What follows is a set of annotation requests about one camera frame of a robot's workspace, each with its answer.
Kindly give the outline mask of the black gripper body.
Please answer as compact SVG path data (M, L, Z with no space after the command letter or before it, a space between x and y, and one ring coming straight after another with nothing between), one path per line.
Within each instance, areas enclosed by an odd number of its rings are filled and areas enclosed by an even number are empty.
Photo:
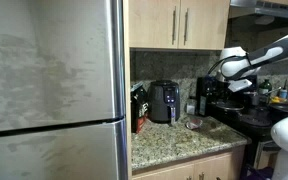
M208 103L218 100L227 101L230 96L227 86L227 83L218 81L214 76L198 77L197 102L201 103L202 97L205 97Z

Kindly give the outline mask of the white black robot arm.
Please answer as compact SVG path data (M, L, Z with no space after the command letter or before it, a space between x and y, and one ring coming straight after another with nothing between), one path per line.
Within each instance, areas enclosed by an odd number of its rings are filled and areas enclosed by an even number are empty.
M207 75L216 71L217 81L228 83L231 92L238 92L252 85L246 77L255 74L262 66L286 60L288 35L253 52L246 52L241 46L224 48Z

